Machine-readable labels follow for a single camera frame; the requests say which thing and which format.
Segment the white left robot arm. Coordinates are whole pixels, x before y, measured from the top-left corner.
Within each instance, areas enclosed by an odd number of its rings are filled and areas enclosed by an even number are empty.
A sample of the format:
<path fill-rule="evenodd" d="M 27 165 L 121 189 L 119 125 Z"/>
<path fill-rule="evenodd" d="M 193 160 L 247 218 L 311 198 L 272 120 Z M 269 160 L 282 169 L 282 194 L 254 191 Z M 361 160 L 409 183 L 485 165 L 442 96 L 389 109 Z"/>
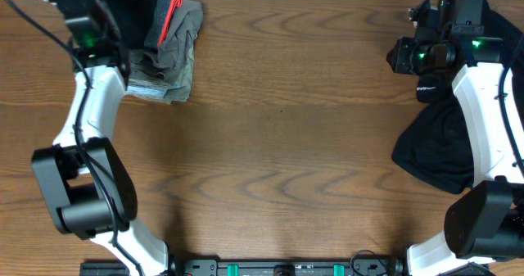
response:
<path fill-rule="evenodd" d="M 131 178 L 111 138 L 131 71 L 129 41 L 114 13 L 120 0 L 48 0 L 73 41 L 76 89 L 61 132 L 34 151 L 32 168 L 52 222 L 105 247 L 129 275 L 169 274 L 169 249 L 138 218 Z"/>

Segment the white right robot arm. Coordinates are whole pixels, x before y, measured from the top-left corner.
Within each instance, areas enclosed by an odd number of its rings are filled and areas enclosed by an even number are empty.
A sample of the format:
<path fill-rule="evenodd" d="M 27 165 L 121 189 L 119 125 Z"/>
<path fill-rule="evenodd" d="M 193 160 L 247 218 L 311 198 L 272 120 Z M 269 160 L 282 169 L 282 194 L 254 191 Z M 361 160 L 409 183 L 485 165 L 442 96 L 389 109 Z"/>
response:
<path fill-rule="evenodd" d="M 402 38 L 388 61 L 419 76 L 425 109 L 399 136 L 392 160 L 458 196 L 434 237 L 410 246 L 410 275 L 482 272 L 523 255 L 523 127 L 512 60 L 501 38 Z"/>

